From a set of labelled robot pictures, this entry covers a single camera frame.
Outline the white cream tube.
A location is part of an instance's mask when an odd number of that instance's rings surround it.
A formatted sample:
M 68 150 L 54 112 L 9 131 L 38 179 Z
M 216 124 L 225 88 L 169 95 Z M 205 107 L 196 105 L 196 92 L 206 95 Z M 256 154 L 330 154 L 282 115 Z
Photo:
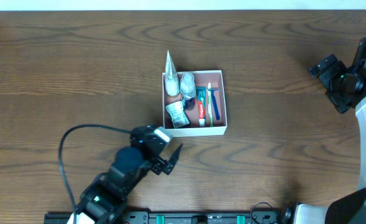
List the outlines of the white cream tube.
M 180 93 L 180 82 L 178 79 L 178 74 L 169 51 L 167 51 L 167 59 L 165 62 L 164 81 L 165 90 L 169 96 L 177 96 Z

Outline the Colgate toothpaste tube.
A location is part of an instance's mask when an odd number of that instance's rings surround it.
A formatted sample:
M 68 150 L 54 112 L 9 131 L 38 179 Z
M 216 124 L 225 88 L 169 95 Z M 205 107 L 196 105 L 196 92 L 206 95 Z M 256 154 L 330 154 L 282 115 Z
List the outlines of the Colgate toothpaste tube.
M 198 100 L 198 121 L 201 128 L 205 127 L 206 112 L 205 112 L 205 96 L 206 89 L 203 86 L 196 87 L 196 96 Z

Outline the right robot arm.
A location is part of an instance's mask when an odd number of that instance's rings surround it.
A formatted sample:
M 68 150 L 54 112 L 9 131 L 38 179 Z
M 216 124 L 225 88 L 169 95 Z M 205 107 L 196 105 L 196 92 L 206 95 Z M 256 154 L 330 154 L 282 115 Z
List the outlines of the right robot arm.
M 350 108 L 360 128 L 360 176 L 356 192 L 345 196 L 328 207 L 296 203 L 286 209 L 280 218 L 268 218 L 274 210 L 249 217 L 239 215 L 238 223 L 366 223 L 366 37 L 361 39 L 354 60 L 346 67 L 334 55 L 329 55 L 309 69 L 317 78 L 326 95 L 339 113 Z

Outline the blue disposable razor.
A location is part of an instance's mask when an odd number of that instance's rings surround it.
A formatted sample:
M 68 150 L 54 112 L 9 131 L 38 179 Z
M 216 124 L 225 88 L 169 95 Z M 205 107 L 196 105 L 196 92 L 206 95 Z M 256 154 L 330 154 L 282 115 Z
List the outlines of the blue disposable razor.
M 220 120 L 221 117 L 220 117 L 220 114 L 219 114 L 216 97 L 214 95 L 214 92 L 218 91 L 218 90 L 219 90 L 218 88 L 208 88 L 208 93 L 210 94 L 210 99 L 211 99 L 211 104 L 213 105 L 214 114 L 216 116 L 216 119 Z

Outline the clear bottle blue liquid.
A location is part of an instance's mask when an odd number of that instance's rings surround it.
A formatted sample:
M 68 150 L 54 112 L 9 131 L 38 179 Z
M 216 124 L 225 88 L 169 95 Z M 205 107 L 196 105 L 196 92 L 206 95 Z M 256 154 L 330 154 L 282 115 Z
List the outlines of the clear bottle blue liquid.
M 184 109 L 189 111 L 194 108 L 196 98 L 196 85 L 192 73 L 184 73 L 180 79 L 180 93 Z

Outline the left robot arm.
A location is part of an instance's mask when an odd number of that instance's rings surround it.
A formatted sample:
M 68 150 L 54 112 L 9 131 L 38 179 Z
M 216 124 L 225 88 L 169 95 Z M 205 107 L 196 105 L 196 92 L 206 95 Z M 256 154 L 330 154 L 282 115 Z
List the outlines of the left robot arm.
M 100 128 L 129 134 L 130 146 L 117 151 L 107 172 L 95 177 L 75 202 L 63 167 L 62 151 L 66 137 L 80 128 Z M 100 124 L 82 124 L 69 129 L 58 148 L 60 175 L 71 199 L 73 213 L 68 223 L 123 223 L 127 198 L 134 187 L 150 172 L 169 175 L 178 162 L 182 146 L 178 146 L 169 160 L 160 157 L 173 136 L 163 127 L 141 126 L 131 131 Z

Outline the white box pink interior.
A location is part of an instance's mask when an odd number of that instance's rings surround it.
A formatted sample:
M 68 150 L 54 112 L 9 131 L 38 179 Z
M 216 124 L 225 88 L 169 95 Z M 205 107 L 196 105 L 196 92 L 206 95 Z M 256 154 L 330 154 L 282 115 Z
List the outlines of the white box pink interior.
M 213 113 L 213 127 L 210 127 L 210 118 L 208 112 L 208 94 L 206 94 L 206 124 L 205 127 L 199 126 L 199 114 L 198 105 L 195 103 L 195 107 L 192 110 L 186 112 L 186 115 L 190 121 L 189 126 L 175 129 L 172 125 L 171 119 L 168 117 L 165 109 L 166 105 L 181 100 L 181 96 L 169 96 L 165 90 L 164 76 L 162 73 L 162 112 L 163 112 L 163 127 L 168 130 L 174 137 L 191 137 L 191 136 L 214 136 L 223 135 L 227 129 L 227 112 L 226 112 L 226 99 L 224 94 L 224 83 L 221 70 L 203 70 L 203 71 L 190 71 L 194 76 L 196 86 L 207 87 L 208 83 L 211 84 L 211 88 L 215 89 L 213 94 L 216 99 L 216 105 L 219 112 L 220 119 L 216 119 L 215 107 L 212 104 L 211 109 Z

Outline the green white toothbrush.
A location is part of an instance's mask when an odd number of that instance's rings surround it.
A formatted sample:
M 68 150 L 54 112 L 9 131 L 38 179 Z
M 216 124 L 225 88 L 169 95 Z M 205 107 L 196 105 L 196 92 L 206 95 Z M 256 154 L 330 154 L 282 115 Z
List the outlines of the green white toothbrush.
M 208 83 L 207 94 L 208 94 L 208 115 L 209 115 L 209 126 L 213 127 L 213 112 L 212 112 L 212 99 L 211 99 L 211 82 Z

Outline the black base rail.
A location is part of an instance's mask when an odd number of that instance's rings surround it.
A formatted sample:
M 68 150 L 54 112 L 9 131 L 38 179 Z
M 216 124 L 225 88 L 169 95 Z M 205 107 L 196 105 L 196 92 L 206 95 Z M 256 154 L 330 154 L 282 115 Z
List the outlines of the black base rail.
M 292 223 L 295 209 L 289 206 L 280 210 L 255 206 L 249 212 L 221 212 L 221 213 L 155 213 L 135 211 L 126 213 L 123 223 L 128 224 L 272 224 Z

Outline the green white sachet packet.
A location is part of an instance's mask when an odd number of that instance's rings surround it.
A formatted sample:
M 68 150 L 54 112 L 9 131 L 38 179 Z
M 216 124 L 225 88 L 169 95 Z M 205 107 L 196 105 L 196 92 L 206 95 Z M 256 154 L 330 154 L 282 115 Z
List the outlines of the green white sachet packet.
M 168 117 L 172 121 L 174 129 L 188 128 L 190 121 L 185 113 L 184 105 L 182 101 L 176 101 L 165 107 Z

